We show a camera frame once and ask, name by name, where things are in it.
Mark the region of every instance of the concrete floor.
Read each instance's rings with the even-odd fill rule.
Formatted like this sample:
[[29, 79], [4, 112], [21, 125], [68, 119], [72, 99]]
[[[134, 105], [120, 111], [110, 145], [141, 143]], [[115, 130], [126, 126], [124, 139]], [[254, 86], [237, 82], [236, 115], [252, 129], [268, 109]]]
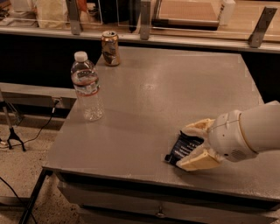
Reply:
[[[25, 115], [23, 121], [14, 126], [16, 134], [22, 141], [34, 138], [47, 121], [48, 117]], [[46, 160], [46, 155], [57, 136], [64, 120], [53, 118], [41, 131], [38, 138], [25, 144], [26, 152], [21, 146], [15, 146], [12, 150], [0, 145], [0, 177], [8, 182], [19, 197], [29, 197], [32, 194], [41, 165]], [[7, 140], [9, 128], [4, 114], [0, 114], [0, 137]], [[67, 202], [57, 188], [58, 179], [53, 174], [46, 177], [36, 200], [32, 213], [37, 223], [85, 223], [77, 213], [78, 207]], [[0, 180], [0, 196], [14, 196], [12, 191]], [[0, 223], [18, 223], [24, 209], [21, 207], [0, 206]], [[28, 223], [34, 223], [32, 217]]]

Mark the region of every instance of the power cord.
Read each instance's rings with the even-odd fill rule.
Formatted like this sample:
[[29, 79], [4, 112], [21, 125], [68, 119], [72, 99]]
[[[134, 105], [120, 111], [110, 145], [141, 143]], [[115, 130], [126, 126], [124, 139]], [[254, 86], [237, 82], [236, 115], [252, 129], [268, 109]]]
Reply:
[[[39, 134], [41, 133], [41, 131], [42, 131], [42, 130], [46, 127], [46, 125], [48, 125], [49, 122], [52, 120], [53, 115], [54, 115], [54, 112], [55, 112], [55, 109], [56, 109], [56, 105], [57, 105], [59, 102], [60, 102], [60, 101], [55, 101], [55, 102], [54, 102], [53, 108], [52, 108], [52, 113], [51, 113], [51, 116], [50, 116], [50, 119], [47, 121], [46, 124], [44, 124], [44, 125], [42, 126], [42, 128], [39, 130], [38, 134], [37, 134], [34, 138], [25, 141], [24, 144], [25, 144], [25, 143], [28, 143], [28, 142], [30, 142], [30, 141], [33, 141], [33, 140], [35, 140], [35, 139], [38, 138], [38, 136], [39, 136]], [[26, 206], [26, 204], [18, 197], [18, 195], [17, 195], [17, 193], [15, 192], [15, 190], [14, 190], [3, 178], [0, 177], [0, 179], [12, 190], [12, 192], [15, 194], [15, 196], [16, 196], [17, 199], [20, 201], [20, 203], [22, 203], [27, 209], [29, 209], [29, 208]], [[35, 217], [34, 217], [34, 215], [33, 215], [32, 213], [31, 213], [31, 217], [32, 217], [32, 219], [34, 220], [34, 223], [37, 224], [36, 219], [35, 219]]]

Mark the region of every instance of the soda can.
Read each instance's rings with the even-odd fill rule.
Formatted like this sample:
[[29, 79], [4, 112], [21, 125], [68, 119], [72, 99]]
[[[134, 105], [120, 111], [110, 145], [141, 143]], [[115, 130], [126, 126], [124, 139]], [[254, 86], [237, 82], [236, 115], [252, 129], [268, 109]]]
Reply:
[[104, 31], [102, 33], [102, 55], [107, 66], [114, 67], [121, 63], [118, 39], [115, 31]]

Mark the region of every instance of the white bottle cap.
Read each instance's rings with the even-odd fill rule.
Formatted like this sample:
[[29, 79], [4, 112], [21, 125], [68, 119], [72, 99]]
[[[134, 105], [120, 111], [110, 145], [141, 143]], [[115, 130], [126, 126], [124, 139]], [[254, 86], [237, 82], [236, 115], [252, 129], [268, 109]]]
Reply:
[[86, 52], [76, 52], [74, 57], [75, 60], [78, 62], [84, 62], [88, 59], [88, 55]]

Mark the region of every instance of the black tripod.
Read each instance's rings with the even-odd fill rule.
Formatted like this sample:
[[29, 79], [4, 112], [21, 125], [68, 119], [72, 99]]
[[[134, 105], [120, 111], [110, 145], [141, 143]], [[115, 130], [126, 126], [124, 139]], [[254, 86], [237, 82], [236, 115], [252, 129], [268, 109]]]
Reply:
[[5, 113], [5, 117], [6, 117], [6, 120], [7, 120], [7, 123], [9, 125], [9, 130], [10, 130], [10, 135], [9, 135], [9, 138], [7, 140], [8, 142], [8, 145], [9, 145], [9, 149], [11, 150], [12, 147], [11, 147], [11, 140], [17, 140], [21, 143], [22, 147], [23, 147], [23, 151], [25, 151], [25, 144], [23, 141], [21, 141], [21, 139], [19, 138], [19, 136], [15, 133], [15, 130], [14, 128], [12, 127], [11, 125], [11, 120], [10, 120], [10, 117], [9, 117], [9, 114], [8, 114], [8, 110], [7, 110], [7, 104], [6, 102], [4, 101], [4, 98], [3, 98], [3, 95], [2, 95], [2, 91], [0, 89], [0, 107], [3, 108], [3, 112]]

